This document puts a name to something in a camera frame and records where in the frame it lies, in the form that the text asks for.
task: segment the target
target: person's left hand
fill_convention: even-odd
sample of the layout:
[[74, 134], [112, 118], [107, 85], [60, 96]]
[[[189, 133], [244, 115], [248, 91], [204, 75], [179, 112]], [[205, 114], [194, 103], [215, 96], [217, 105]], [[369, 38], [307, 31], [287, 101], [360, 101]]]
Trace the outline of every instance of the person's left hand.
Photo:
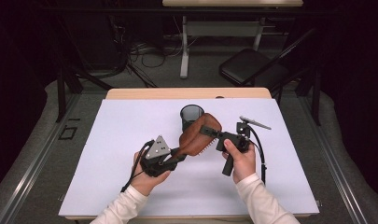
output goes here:
[[[136, 161], [136, 158], [138, 156], [139, 152], [136, 152], [133, 157], [133, 162]], [[140, 165], [140, 162], [138, 162], [138, 165], [136, 166], [136, 170], [134, 173], [136, 177], [131, 181], [131, 185], [141, 194], [148, 196], [150, 192], [154, 189], [154, 187], [162, 183], [169, 176], [170, 173], [171, 171], [165, 171], [157, 177], [149, 176], [145, 172], [143, 172], [142, 166]]]

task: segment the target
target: triangular metal piece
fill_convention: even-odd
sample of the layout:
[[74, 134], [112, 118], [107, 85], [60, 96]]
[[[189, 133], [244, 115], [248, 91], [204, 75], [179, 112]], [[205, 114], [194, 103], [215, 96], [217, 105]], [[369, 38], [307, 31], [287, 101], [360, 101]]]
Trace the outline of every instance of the triangular metal piece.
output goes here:
[[150, 160], [159, 156], [168, 155], [171, 153], [171, 149], [166, 145], [165, 140], [161, 135], [159, 135], [153, 146], [148, 150], [146, 154], [146, 159]]

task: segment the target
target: white tabletop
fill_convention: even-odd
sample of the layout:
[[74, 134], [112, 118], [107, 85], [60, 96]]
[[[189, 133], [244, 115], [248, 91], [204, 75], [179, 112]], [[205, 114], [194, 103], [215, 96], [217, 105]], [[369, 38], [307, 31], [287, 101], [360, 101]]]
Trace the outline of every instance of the white tabletop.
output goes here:
[[[104, 100], [59, 215], [98, 216], [125, 185], [133, 154], [145, 142], [161, 134], [169, 147], [178, 147], [179, 112], [189, 104], [199, 105], [215, 116], [225, 132], [235, 132], [241, 115], [272, 127], [254, 127], [268, 166], [267, 189], [295, 215], [319, 212], [276, 101], [226, 98]], [[221, 173], [225, 160], [215, 146], [180, 162], [168, 179], [152, 191], [139, 216], [247, 216], [231, 177]]]
[[165, 7], [301, 7], [302, 0], [163, 0]]

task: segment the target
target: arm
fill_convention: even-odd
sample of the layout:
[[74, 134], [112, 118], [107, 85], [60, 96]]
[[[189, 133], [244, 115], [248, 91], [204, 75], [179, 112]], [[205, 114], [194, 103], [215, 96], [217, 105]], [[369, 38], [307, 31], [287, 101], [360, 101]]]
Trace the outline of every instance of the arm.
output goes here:
[[[135, 153], [133, 162], [136, 161], [138, 153]], [[131, 185], [118, 198], [113, 201], [91, 224], [125, 224], [131, 218], [138, 215], [145, 206], [147, 196], [150, 192], [162, 183], [171, 171], [166, 171], [162, 175], [152, 177], [143, 172], [140, 163], [135, 169], [135, 178]]]
[[299, 223], [264, 187], [257, 174], [252, 174], [236, 185], [254, 223]]
[[[299, 223], [278, 203], [256, 174], [255, 147], [250, 145], [246, 153], [241, 153], [228, 139], [224, 146], [234, 158], [232, 179], [252, 220], [255, 223]], [[223, 153], [223, 157], [227, 159], [228, 154]]]
[[91, 224], [125, 224], [138, 215], [146, 202], [147, 197], [130, 185]]

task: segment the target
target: wooden table edge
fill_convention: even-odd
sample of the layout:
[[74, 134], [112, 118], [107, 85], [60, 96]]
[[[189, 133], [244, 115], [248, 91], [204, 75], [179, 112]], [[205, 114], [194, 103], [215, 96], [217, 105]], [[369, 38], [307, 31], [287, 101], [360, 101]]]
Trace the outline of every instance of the wooden table edge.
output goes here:
[[135, 88], [112, 89], [106, 100], [121, 99], [213, 99], [266, 98], [272, 96], [266, 88]]

